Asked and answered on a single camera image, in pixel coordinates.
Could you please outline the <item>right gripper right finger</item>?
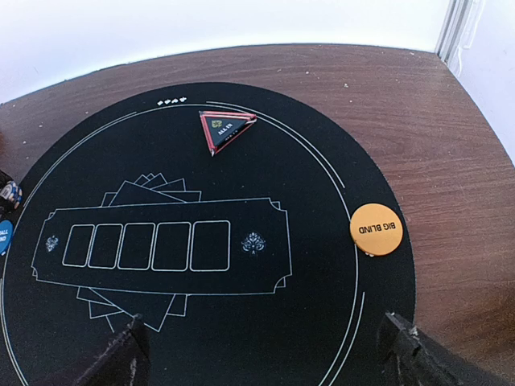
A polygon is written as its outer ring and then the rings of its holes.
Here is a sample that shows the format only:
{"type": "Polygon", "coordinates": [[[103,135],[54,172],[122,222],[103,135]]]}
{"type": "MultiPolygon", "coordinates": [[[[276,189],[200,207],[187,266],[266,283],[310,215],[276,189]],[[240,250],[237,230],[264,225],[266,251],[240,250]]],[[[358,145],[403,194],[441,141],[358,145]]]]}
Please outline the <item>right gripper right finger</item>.
{"type": "Polygon", "coordinates": [[[451,353],[398,313],[386,312],[377,332],[386,385],[508,385],[451,353]]]}

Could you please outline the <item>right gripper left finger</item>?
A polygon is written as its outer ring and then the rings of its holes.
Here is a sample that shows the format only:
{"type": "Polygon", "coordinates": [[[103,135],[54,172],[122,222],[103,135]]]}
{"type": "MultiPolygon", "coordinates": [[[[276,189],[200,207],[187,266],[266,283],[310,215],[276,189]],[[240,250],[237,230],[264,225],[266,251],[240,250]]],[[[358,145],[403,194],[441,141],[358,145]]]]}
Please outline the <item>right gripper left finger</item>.
{"type": "Polygon", "coordinates": [[[46,376],[45,385],[148,385],[150,339],[143,318],[136,314],[102,353],[46,376]]]}

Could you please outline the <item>orange big blind button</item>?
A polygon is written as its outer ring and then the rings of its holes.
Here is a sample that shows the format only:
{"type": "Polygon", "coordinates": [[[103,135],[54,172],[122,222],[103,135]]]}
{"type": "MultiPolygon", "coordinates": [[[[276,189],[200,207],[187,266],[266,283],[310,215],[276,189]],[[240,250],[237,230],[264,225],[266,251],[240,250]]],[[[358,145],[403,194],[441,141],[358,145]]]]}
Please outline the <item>orange big blind button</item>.
{"type": "Polygon", "coordinates": [[[380,203],[367,203],[353,212],[350,234],[358,249],[371,257],[382,257],[400,246],[404,229],[393,209],[380,203]]]}

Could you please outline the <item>blue small blind button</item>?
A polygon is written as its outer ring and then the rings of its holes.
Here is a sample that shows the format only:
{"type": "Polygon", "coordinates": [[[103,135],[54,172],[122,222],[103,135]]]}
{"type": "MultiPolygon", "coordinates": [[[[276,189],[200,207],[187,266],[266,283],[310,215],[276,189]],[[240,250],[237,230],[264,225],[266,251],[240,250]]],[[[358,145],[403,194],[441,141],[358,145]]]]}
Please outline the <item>blue small blind button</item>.
{"type": "Polygon", "coordinates": [[[0,222],[0,255],[6,253],[13,237],[13,224],[9,220],[0,222]]]}

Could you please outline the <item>blue white chip stack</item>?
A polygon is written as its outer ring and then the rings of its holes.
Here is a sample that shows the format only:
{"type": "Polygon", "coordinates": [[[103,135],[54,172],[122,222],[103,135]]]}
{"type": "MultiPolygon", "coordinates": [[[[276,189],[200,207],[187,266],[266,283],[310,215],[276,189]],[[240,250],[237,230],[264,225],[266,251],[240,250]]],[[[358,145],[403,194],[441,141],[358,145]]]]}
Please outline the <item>blue white chip stack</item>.
{"type": "Polygon", "coordinates": [[[23,200],[23,191],[14,181],[9,181],[1,189],[1,206],[5,211],[14,211],[23,200]]]}

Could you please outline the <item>red black all-in triangle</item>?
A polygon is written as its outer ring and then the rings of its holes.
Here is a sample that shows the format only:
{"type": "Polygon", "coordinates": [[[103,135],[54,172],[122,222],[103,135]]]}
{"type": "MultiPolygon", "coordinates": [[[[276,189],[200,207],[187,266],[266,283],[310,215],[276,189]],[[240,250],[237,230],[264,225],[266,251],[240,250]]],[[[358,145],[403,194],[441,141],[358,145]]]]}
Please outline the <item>red black all-in triangle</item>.
{"type": "Polygon", "coordinates": [[[257,121],[257,116],[252,113],[199,111],[199,115],[213,157],[257,121]]]}

